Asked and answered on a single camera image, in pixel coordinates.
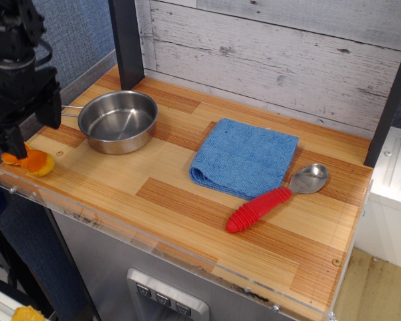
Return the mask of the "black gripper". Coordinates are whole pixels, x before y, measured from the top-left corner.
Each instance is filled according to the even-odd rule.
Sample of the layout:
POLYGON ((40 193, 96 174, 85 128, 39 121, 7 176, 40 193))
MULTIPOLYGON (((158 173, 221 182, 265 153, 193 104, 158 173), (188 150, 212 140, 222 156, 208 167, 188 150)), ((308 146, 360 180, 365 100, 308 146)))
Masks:
POLYGON ((34 59, 17 64, 0 61, 0 149, 27 157, 19 125, 31 115, 44 126, 61 124, 60 84, 55 67, 35 68, 34 59))

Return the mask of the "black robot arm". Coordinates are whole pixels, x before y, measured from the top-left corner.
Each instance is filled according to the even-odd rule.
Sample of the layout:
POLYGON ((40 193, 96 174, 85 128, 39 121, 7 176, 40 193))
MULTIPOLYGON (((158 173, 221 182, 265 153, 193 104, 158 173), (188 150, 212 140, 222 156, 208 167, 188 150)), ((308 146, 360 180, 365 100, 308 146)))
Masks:
POLYGON ((43 40, 44 17, 32 1, 0 1, 0 149, 26 158, 20 125, 34 115, 61 124, 60 84, 49 66, 53 50, 43 40))

